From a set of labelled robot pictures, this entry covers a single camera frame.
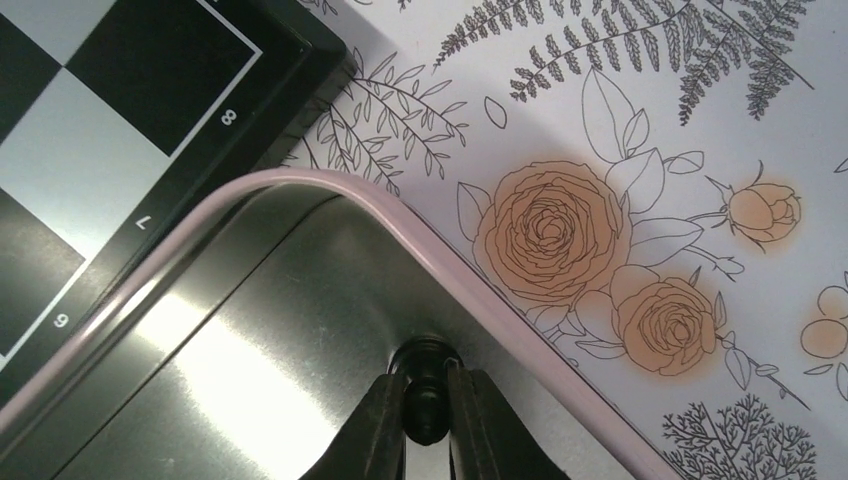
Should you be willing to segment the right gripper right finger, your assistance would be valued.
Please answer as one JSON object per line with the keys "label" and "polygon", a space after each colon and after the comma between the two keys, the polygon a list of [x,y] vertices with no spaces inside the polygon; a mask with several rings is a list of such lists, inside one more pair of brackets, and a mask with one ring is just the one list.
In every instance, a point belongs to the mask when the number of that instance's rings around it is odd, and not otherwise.
{"label": "right gripper right finger", "polygon": [[485,371],[448,361],[446,382],[453,479],[569,479]]}

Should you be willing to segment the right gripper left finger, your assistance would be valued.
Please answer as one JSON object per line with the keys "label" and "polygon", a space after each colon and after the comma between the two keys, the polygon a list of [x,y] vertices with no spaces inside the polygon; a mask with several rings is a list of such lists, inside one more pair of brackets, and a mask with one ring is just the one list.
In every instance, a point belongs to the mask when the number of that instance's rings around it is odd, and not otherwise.
{"label": "right gripper left finger", "polygon": [[402,479],[404,388],[405,381],[399,375],[378,376],[301,480]]}

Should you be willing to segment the black chess piece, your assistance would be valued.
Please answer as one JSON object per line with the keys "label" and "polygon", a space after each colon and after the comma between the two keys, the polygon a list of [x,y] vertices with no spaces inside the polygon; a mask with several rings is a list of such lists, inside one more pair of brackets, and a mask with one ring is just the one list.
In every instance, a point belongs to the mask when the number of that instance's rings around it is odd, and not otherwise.
{"label": "black chess piece", "polygon": [[412,338],[394,353],[388,372],[404,380],[402,427],[414,443],[433,445],[448,434],[448,370],[461,365],[456,350],[437,337]]}

